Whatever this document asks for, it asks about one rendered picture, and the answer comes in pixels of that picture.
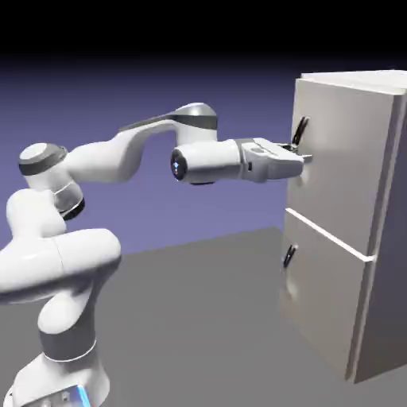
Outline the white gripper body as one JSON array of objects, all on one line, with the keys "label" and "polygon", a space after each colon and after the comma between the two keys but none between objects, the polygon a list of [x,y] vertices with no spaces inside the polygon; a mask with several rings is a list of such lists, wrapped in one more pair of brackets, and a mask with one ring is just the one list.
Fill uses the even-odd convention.
[{"label": "white gripper body", "polygon": [[304,158],[287,145],[255,138],[254,143],[262,152],[256,152],[251,159],[252,173],[257,182],[281,180],[299,176],[304,169]]}]

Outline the large grey cabinet door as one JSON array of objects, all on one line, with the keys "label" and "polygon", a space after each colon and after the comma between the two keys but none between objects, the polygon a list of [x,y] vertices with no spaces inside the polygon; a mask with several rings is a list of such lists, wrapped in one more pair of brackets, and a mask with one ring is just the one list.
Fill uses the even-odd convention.
[{"label": "large grey cabinet door", "polygon": [[293,124],[308,118],[299,151],[312,159],[289,181],[287,206],[365,256],[404,94],[378,85],[296,82]]}]

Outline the light grey cabinet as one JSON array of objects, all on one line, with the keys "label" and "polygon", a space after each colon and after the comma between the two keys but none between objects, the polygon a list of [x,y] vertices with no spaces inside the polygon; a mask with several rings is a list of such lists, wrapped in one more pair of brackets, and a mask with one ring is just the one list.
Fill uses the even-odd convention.
[{"label": "light grey cabinet", "polygon": [[397,133],[382,170],[372,252],[365,256],[287,206],[299,219],[369,262],[362,278],[348,373],[354,383],[407,365],[407,71],[304,73],[299,79],[404,91]]}]

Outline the small grey cabinet door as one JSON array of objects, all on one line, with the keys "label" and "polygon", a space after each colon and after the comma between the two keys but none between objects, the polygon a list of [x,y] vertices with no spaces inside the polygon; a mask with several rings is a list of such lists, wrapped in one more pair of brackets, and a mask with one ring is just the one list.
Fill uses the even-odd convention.
[{"label": "small grey cabinet door", "polygon": [[[284,269],[282,261],[291,244],[298,248]],[[369,264],[292,210],[285,212],[281,309],[343,377],[351,360],[362,278]]]}]

